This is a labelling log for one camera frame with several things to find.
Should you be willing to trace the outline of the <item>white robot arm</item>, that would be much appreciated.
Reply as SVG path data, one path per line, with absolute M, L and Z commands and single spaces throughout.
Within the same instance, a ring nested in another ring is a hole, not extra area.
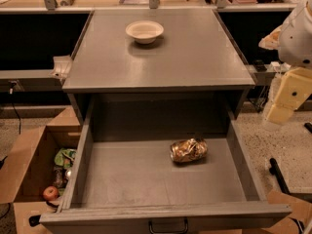
M 312 0 L 301 0 L 258 46 L 277 50 L 279 60 L 291 67 L 273 78 L 263 111 L 263 124 L 277 129 L 312 95 Z

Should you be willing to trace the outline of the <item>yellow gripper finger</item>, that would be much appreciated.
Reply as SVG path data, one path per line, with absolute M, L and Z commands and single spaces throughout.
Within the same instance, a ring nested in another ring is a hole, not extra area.
M 312 70 L 298 67 L 277 75 L 271 83 L 266 121 L 283 125 L 312 95 Z
M 265 50 L 277 50 L 279 48 L 279 35 L 282 26 L 276 27 L 271 33 L 260 40 L 258 46 Z

